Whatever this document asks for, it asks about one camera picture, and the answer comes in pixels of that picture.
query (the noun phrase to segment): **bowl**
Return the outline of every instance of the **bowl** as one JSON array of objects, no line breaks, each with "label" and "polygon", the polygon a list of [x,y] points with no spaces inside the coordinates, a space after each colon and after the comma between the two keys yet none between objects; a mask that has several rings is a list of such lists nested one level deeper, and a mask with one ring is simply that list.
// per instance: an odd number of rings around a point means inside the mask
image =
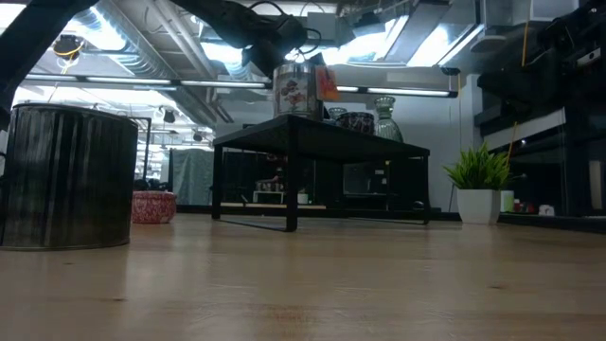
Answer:
[{"label": "bowl", "polygon": [[337,127],[369,135],[375,134],[375,117],[370,113],[350,112],[339,115]]}]

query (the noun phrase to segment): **metal trash can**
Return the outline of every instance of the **metal trash can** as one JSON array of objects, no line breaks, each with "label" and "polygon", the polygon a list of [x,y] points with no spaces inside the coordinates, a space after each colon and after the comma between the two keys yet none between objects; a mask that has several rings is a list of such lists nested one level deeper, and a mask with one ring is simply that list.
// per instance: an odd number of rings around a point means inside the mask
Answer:
[{"label": "metal trash can", "polygon": [[114,246],[130,236],[137,126],[55,104],[12,110],[0,247]]}]

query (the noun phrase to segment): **clear glass vase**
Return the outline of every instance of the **clear glass vase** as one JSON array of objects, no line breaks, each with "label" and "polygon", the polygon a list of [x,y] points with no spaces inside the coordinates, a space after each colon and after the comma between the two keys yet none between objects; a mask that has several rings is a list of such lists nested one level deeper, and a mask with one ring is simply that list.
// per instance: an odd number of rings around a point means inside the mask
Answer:
[{"label": "clear glass vase", "polygon": [[336,120],[337,118],[339,118],[339,116],[341,114],[344,114],[347,111],[348,111],[348,109],[346,109],[346,108],[330,108],[329,109],[330,119]]},{"label": "clear glass vase", "polygon": [[394,103],[396,99],[385,96],[375,99],[375,110],[379,116],[379,121],[375,127],[375,135],[390,140],[404,142],[398,124],[391,119],[394,112]]}]

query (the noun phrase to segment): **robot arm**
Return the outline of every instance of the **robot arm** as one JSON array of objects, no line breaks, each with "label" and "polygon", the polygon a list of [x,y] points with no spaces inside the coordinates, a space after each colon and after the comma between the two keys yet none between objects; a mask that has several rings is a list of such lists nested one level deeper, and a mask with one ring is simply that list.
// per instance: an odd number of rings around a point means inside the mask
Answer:
[{"label": "robot arm", "polygon": [[[15,0],[27,3],[27,0]],[[0,34],[0,130],[9,126],[14,92],[31,68],[79,11],[98,0],[29,0],[27,7]],[[254,63],[271,77],[284,56],[307,41],[307,30],[283,13],[277,20],[263,18],[241,4],[223,0],[172,0],[200,17],[228,44],[243,48],[242,62]]]},{"label": "robot arm", "polygon": [[242,48],[242,63],[254,63],[271,78],[284,56],[307,41],[307,30],[292,16],[282,13],[277,20],[256,14],[251,8],[223,0],[171,0],[208,23],[226,43]]}]

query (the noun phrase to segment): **wooden floor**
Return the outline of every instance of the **wooden floor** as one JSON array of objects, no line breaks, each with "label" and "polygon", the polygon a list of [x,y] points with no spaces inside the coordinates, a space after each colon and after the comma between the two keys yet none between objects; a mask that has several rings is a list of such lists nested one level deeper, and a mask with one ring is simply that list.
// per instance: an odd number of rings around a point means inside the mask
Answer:
[{"label": "wooden floor", "polygon": [[605,339],[599,235],[180,215],[126,246],[0,252],[3,341]]}]

